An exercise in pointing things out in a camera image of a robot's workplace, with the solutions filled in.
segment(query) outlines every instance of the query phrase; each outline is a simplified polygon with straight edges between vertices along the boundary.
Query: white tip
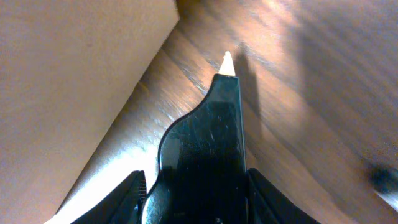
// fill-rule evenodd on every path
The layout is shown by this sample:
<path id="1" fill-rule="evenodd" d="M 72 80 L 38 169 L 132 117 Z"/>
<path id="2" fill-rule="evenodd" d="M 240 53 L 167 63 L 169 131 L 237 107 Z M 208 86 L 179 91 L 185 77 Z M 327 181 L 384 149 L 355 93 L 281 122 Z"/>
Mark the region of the white tip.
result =
<path id="1" fill-rule="evenodd" d="M 231 52 L 226 51 L 223 63 L 221 64 L 219 74 L 235 76 L 234 63 L 232 61 Z"/>

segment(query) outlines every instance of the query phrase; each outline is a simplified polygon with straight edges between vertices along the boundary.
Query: pointed tip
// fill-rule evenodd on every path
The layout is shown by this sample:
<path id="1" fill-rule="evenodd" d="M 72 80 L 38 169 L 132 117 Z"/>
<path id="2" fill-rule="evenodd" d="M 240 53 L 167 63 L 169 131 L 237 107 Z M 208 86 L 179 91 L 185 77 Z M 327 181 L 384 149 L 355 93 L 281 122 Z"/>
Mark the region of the pointed tip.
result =
<path id="1" fill-rule="evenodd" d="M 221 64 L 219 74 L 235 76 L 234 63 L 232 61 L 231 52 L 226 51 L 224 55 L 223 63 Z"/>

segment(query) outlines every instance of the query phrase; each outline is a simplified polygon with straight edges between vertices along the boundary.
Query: brown wooden floor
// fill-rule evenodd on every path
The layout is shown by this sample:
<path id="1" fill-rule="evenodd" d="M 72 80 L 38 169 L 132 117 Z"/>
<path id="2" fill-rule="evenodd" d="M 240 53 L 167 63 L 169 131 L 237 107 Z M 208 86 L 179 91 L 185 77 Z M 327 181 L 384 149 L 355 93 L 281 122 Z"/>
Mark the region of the brown wooden floor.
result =
<path id="1" fill-rule="evenodd" d="M 164 131 L 199 104 L 230 50 L 248 167 L 321 223 L 398 223 L 367 176 L 371 164 L 398 168 L 397 2 L 178 3 L 181 21 L 80 179 L 123 152 L 149 155 L 131 169 L 153 184 Z"/>

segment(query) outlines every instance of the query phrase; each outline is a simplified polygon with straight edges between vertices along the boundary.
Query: wood grain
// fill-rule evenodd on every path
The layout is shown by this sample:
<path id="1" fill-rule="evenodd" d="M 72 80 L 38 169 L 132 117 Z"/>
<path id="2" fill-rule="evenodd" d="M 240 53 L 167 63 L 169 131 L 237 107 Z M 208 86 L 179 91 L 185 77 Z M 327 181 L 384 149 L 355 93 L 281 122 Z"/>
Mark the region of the wood grain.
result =
<path id="1" fill-rule="evenodd" d="M 70 197 L 105 158 L 155 155 L 229 50 L 241 79 L 248 167 L 321 223 L 398 223 L 366 175 L 373 164 L 398 167 L 397 3 L 177 2 L 181 21 Z M 148 171 L 151 186 L 156 164 L 132 161 L 127 169 Z"/>

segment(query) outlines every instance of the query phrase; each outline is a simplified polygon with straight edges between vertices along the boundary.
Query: wooden table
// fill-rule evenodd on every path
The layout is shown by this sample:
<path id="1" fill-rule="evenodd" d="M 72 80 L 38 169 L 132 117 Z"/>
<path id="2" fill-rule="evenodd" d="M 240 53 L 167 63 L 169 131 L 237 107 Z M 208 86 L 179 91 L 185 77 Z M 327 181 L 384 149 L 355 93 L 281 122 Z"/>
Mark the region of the wooden table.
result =
<path id="1" fill-rule="evenodd" d="M 396 1 L 178 6 L 181 21 L 62 209 L 78 194 L 101 200 L 133 170 L 145 170 L 152 186 L 164 131 L 201 102 L 230 50 L 241 79 L 248 167 L 321 223 L 398 223 L 368 181 L 374 164 L 398 167 Z M 118 176 L 93 196 L 90 189 L 110 181 L 112 163 Z"/>

